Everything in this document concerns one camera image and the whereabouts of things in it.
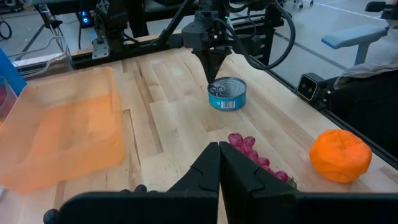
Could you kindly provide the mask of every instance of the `translucent orange container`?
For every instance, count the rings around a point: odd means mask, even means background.
[[[30,83],[0,127],[0,185],[20,194],[119,164],[123,157],[111,68]]]

